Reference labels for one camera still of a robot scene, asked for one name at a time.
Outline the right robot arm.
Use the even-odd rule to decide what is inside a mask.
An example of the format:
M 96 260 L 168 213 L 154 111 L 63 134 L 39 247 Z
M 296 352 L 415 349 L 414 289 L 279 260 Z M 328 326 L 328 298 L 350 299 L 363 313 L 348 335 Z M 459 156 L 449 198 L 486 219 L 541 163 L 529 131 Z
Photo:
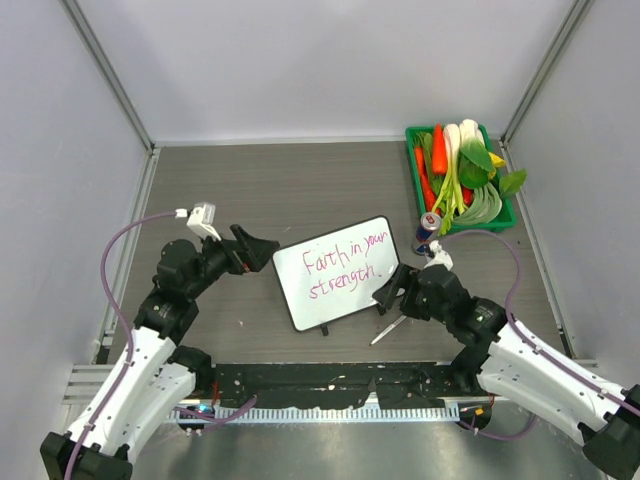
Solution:
M 554 425 L 614 479 L 639 469 L 639 388 L 589 371 L 540 340 L 504 307 L 472 296 L 443 265 L 400 265 L 378 289 L 381 310 L 393 305 L 418 320 L 436 320 L 459 341 L 451 380 L 465 395 L 504 397 Z

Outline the magenta capped white marker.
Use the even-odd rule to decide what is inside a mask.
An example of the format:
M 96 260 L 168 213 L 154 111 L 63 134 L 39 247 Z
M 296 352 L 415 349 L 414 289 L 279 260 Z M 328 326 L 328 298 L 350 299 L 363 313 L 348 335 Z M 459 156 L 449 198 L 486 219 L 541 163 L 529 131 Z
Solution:
M 378 335 L 376 335 L 369 343 L 369 346 L 374 346 L 379 343 L 383 338 L 389 335 L 394 329 L 396 329 L 399 325 L 401 325 L 407 319 L 406 315 L 401 315 L 396 320 L 394 320 L 391 324 L 389 324 L 384 330 L 382 330 Z

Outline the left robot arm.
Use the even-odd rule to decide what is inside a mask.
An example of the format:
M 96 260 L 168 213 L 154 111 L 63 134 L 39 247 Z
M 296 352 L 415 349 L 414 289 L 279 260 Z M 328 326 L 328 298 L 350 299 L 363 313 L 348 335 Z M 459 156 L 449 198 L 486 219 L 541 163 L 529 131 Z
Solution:
M 63 434 L 40 446 L 51 479 L 128 479 L 153 433 L 178 404 L 213 385 L 209 354 L 182 345 L 197 298 L 222 275 L 261 271 L 279 248 L 241 226 L 230 239 L 167 243 L 153 288 L 140 305 L 121 356 L 89 405 Z

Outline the white whiteboard black frame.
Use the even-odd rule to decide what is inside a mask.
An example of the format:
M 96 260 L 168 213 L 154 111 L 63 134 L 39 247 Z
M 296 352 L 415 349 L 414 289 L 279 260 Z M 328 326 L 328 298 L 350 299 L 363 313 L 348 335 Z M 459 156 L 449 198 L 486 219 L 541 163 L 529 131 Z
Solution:
M 281 248 L 272 260 L 297 332 L 374 306 L 373 294 L 399 265 L 382 215 Z

